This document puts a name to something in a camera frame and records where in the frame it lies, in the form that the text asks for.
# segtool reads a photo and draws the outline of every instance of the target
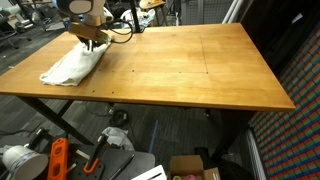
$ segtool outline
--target black bag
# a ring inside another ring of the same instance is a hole
[[[203,168],[218,168],[221,180],[254,180],[252,174],[234,162],[224,159],[212,160],[207,148],[195,148],[195,154],[200,155]]]

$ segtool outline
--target table top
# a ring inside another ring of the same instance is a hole
[[[78,42],[63,33],[0,76],[0,94],[255,111],[295,108],[238,23],[147,28],[126,44],[112,43],[79,86],[40,84],[40,74]]]
[[[162,1],[162,0],[158,0],[154,3],[151,3],[152,1],[151,0],[141,0],[139,2],[139,6],[141,7],[141,9],[152,9],[152,8],[155,8],[155,7],[160,7],[164,4],[166,4],[166,2]]]

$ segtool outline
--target patterned wall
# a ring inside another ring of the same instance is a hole
[[[281,73],[296,105],[291,113],[257,113],[251,121],[270,179],[320,179],[320,24]]]

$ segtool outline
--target red object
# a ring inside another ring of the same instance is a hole
[[[97,158],[89,170],[87,170],[87,166],[88,166],[88,162],[87,162],[83,168],[83,171],[87,174],[91,174],[94,171],[94,169],[97,167],[98,162],[99,162],[99,159]]]
[[[48,180],[67,179],[67,160],[68,140],[59,138],[52,144]]]

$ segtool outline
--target cable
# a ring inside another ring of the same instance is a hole
[[[93,111],[91,111],[89,108],[88,108],[88,101],[86,102],[86,104],[85,104],[85,109],[90,113],[90,114],[93,114],[93,115],[95,115],[95,116],[99,116],[99,117],[105,117],[105,116],[108,116],[109,115],[109,113],[107,112],[106,114],[98,114],[98,113],[95,113],[95,112],[93,112]]]
[[[114,29],[112,29],[111,26],[112,26],[114,23],[116,23],[116,22],[121,22],[121,23],[127,24],[127,25],[130,27],[130,32],[128,32],[128,33],[120,33],[120,32],[115,31]],[[112,31],[112,32],[114,32],[114,33],[116,33],[116,34],[119,34],[119,35],[128,35],[128,34],[130,34],[130,37],[129,37],[127,40],[125,40],[125,41],[115,41],[115,40],[112,40],[112,42],[114,42],[114,43],[117,43],[117,44],[127,43],[128,41],[131,40],[131,38],[132,38],[132,36],[133,36],[133,27],[132,27],[132,25],[131,25],[128,21],[125,21],[125,20],[123,20],[123,19],[115,19],[115,20],[113,20],[113,21],[111,21],[111,22],[108,22],[108,23],[104,24],[103,26],[104,26],[104,28],[105,28],[106,30],[110,30],[110,31]]]
[[[28,131],[28,130],[18,130],[18,131],[14,131],[14,132],[6,132],[6,131],[0,131],[0,135],[2,136],[8,136],[8,135],[14,135],[14,134],[18,134],[21,132],[28,132],[28,133],[32,133],[33,131]]]

